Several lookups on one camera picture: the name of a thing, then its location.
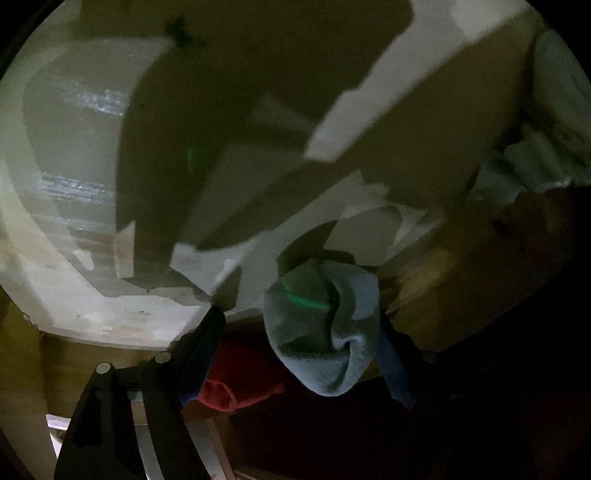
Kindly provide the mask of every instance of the clothing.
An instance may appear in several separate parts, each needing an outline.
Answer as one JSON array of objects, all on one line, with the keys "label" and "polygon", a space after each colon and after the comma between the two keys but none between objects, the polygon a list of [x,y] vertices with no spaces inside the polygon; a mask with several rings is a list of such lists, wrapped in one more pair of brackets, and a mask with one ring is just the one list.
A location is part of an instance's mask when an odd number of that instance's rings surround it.
[{"label": "clothing", "polygon": [[357,265],[308,260],[266,293],[263,317],[281,362],[319,395],[351,389],[375,355],[378,279]]}]

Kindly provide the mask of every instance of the metal pin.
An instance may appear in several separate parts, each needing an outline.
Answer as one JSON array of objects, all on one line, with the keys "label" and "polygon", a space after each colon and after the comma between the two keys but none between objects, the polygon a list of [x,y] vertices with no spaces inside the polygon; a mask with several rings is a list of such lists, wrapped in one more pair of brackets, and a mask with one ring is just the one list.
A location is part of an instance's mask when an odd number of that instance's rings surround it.
[{"label": "metal pin", "polygon": [[168,352],[160,352],[158,355],[156,355],[154,357],[154,360],[156,360],[157,364],[165,364],[166,362],[168,362],[172,357],[170,356],[170,353]]},{"label": "metal pin", "polygon": [[102,362],[96,367],[96,373],[100,375],[107,373],[109,370],[111,370],[111,364],[107,362]]}]

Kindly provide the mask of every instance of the laundry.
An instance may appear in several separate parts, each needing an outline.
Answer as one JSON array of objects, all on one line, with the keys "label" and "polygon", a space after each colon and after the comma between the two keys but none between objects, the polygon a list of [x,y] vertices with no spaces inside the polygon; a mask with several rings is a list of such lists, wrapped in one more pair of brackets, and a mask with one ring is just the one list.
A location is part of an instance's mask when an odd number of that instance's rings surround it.
[{"label": "laundry", "polygon": [[356,265],[308,260],[265,294],[269,342],[306,387],[327,397],[359,380],[375,355],[378,279]]},{"label": "laundry", "polygon": [[266,341],[226,338],[217,348],[199,401],[234,411],[283,393],[294,381]]},{"label": "laundry", "polygon": [[485,163],[469,197],[503,209],[523,191],[591,184],[591,82],[550,30],[537,41],[534,86],[522,140]]}]

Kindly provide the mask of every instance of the green light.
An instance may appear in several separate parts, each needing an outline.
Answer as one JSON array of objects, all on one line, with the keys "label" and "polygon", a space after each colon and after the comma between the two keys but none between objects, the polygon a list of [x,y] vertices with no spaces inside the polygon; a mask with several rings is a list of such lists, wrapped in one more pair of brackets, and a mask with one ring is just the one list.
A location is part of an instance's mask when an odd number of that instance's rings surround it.
[{"label": "green light", "polygon": [[314,301],[314,300],[305,299],[302,297],[298,297],[297,295],[294,295],[293,293],[285,292],[285,296],[287,296],[287,298],[290,299],[293,303],[296,303],[298,305],[302,305],[304,307],[310,307],[313,309],[330,309],[331,308],[331,305],[329,303],[323,303],[321,301]]}]

